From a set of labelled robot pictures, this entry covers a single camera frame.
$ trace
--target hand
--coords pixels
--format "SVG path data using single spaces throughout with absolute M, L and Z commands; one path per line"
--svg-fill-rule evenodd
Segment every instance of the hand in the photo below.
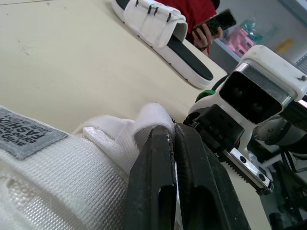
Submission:
M 206 50 L 206 47 L 211 45 L 214 39 L 222 37 L 223 30 L 221 29 L 221 27 L 218 27 L 217 34 L 212 36 L 208 26 L 205 23 L 202 25 L 202 27 L 203 30 L 205 31 L 205 34 L 201 31 L 200 28 L 196 29 L 196 32 L 198 33 L 200 38 L 196 35 L 194 31 L 192 32 L 192 35 L 194 38 L 194 46 L 196 46 L 200 50 L 202 49 Z

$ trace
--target slide sandal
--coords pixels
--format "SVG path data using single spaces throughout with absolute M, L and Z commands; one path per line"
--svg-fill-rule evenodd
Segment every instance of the slide sandal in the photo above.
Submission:
M 182 43 L 188 24 L 180 11 L 154 0 L 112 0 L 112 7 L 126 26 L 189 83 L 200 89 L 208 86 L 212 73 Z

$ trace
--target gray label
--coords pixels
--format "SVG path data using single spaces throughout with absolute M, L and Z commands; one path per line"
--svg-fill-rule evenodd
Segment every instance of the gray label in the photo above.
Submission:
M 0 108 L 0 148 L 24 160 L 67 134 Z

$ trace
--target person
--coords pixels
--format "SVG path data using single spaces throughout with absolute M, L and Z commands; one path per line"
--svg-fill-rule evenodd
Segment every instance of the person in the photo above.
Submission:
M 186 39 L 195 47 L 208 55 L 209 46 L 213 40 L 222 37 L 223 31 L 218 27 L 218 33 L 212 36 L 208 26 L 204 23 L 202 27 L 205 31 L 197 29 L 196 33 L 193 27 L 208 20 L 210 17 L 216 15 L 216 9 L 220 4 L 219 0 L 157 0 L 158 2 L 174 7 L 186 17 L 188 23 L 188 34 Z

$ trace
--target phone case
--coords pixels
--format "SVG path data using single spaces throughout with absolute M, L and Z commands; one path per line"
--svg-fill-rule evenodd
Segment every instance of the phone case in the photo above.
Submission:
M 231 26 L 236 24 L 236 20 L 231 13 L 230 9 L 227 9 L 215 16 L 209 18 L 208 20 L 204 21 L 203 23 L 196 25 L 193 27 L 193 31 L 196 31 L 197 28 L 200 28 L 201 31 L 205 34 L 205 31 L 202 25 L 206 23 L 212 36 L 217 34 L 217 28 L 220 26 L 222 30 L 226 30 Z

